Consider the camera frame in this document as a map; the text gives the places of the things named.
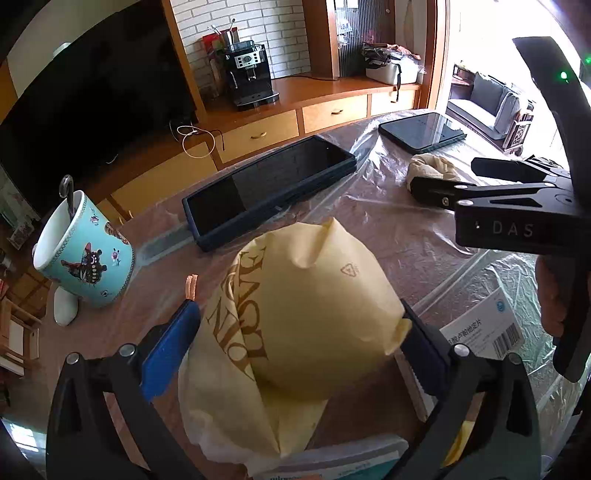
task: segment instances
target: human hand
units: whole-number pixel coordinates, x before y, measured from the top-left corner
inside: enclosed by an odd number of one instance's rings
[[[538,282],[542,327],[549,335],[559,338],[564,333],[567,306],[560,300],[556,277],[541,255],[535,262],[535,279]],[[591,275],[587,278],[587,290],[591,299]]]

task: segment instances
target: white brick wall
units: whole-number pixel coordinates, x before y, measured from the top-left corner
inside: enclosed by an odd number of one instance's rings
[[[230,27],[232,18],[240,40],[265,44],[273,78],[310,71],[310,53],[301,0],[170,0],[178,30],[200,89],[213,84],[201,39]]]

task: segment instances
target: white cable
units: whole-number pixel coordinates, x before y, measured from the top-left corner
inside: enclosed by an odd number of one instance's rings
[[[191,131],[190,131],[188,134],[184,134],[184,133],[182,133],[182,132],[181,132],[181,129],[182,129],[182,128],[190,128],[190,129],[191,129]],[[199,160],[200,158],[205,158],[205,157],[208,157],[209,155],[211,155],[211,154],[212,154],[213,150],[216,148],[216,138],[215,138],[215,137],[213,136],[213,134],[212,134],[210,131],[208,131],[208,130],[204,130],[203,128],[194,127],[194,126],[192,126],[192,125],[181,125],[180,127],[177,127],[177,132],[178,132],[178,134],[179,134],[179,135],[182,135],[182,137],[183,137],[183,141],[181,142],[181,145],[183,146],[183,150],[184,150],[184,152],[185,152],[185,153],[186,153],[186,154],[187,154],[189,157],[191,157],[191,158],[196,158],[196,159],[198,159],[198,160]],[[209,151],[209,153],[207,153],[207,155],[204,155],[204,156],[202,156],[202,157],[194,157],[194,156],[192,156],[192,155],[191,155],[191,154],[190,154],[190,153],[187,151],[187,149],[185,148],[185,146],[184,146],[184,141],[185,141],[185,140],[186,140],[188,137],[190,137],[191,135],[195,135],[195,134],[199,134],[199,133],[209,134],[209,136],[210,136],[211,138],[213,138],[213,147],[212,147],[212,149]]]

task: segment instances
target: drawer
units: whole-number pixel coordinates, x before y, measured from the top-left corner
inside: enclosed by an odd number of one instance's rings
[[[191,158],[185,152],[148,170],[146,173],[123,185],[112,196],[123,210],[139,215],[157,202],[167,199],[181,190],[189,188],[217,172],[205,142],[189,148]]]
[[[105,215],[113,225],[119,225],[121,214],[113,207],[111,202],[104,199],[96,205],[103,215]]]
[[[330,102],[305,106],[302,110],[304,113],[304,128],[308,134],[322,128],[366,118],[368,96],[360,95],[341,100],[331,100]]]
[[[216,136],[216,148],[222,162],[227,163],[261,148],[298,137],[300,132],[295,112],[280,113],[224,133],[225,150],[222,150],[222,137]]]
[[[401,90],[398,102],[396,101],[396,92],[374,93],[371,99],[371,115],[412,110],[416,93],[416,90]]]

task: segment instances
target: screw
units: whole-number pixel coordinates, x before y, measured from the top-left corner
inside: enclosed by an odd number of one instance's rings
[[[463,343],[458,343],[453,347],[453,351],[457,356],[468,356],[470,355],[470,349]]]
[[[511,352],[509,355],[507,355],[507,357],[509,358],[509,362],[511,362],[513,365],[521,365],[521,357],[516,353]]]
[[[76,352],[68,353],[66,357],[66,363],[68,365],[74,365],[80,359],[80,355]]]
[[[135,345],[133,343],[126,343],[119,348],[121,356],[132,356],[135,353]]]

